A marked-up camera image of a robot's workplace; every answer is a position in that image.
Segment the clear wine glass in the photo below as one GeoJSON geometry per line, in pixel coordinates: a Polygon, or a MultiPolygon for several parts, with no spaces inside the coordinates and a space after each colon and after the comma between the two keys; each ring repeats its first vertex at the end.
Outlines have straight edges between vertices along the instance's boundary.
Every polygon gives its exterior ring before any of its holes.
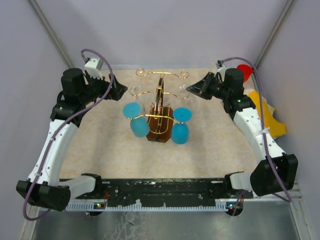
{"type": "Polygon", "coordinates": [[[178,96],[181,104],[186,108],[193,108],[196,104],[195,96],[187,91],[187,86],[185,84],[178,87],[178,96]]]}
{"type": "Polygon", "coordinates": [[[141,104],[141,96],[144,93],[143,84],[139,81],[132,81],[128,86],[129,93],[135,97],[135,102],[141,104]]]}

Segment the red plastic wine glass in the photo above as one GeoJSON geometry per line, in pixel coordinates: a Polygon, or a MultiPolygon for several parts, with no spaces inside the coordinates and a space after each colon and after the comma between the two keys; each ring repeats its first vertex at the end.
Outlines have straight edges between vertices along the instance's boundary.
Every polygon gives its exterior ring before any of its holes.
{"type": "Polygon", "coordinates": [[[242,71],[244,83],[246,83],[253,74],[253,68],[246,64],[239,64],[237,69],[242,71]]]}

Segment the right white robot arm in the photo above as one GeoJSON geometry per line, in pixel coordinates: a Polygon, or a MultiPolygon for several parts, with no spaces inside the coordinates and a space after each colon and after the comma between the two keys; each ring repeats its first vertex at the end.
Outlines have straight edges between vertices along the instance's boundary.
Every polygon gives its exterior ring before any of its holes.
{"type": "Polygon", "coordinates": [[[241,191],[257,196],[287,193],[294,187],[298,159],[278,146],[263,124],[253,100],[244,93],[244,74],[238,68],[228,68],[224,75],[208,72],[203,79],[186,90],[202,99],[222,100],[224,111],[247,139],[257,160],[252,173],[234,172],[225,176],[223,192],[235,198],[241,191]]]}

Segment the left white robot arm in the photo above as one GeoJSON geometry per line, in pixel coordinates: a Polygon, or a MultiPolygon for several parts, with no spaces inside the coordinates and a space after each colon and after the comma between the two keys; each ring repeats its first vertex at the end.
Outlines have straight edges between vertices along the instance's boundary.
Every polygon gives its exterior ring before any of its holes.
{"type": "Polygon", "coordinates": [[[70,200],[84,194],[95,199],[103,195],[101,176],[83,173],[62,182],[60,173],[69,145],[89,111],[87,105],[102,99],[118,101],[128,89],[115,75],[108,77],[109,81],[105,77],[96,78],[79,68],[63,72],[62,91],[52,108],[48,135],[38,161],[27,179],[16,184],[25,204],[61,212],[70,200]]]}

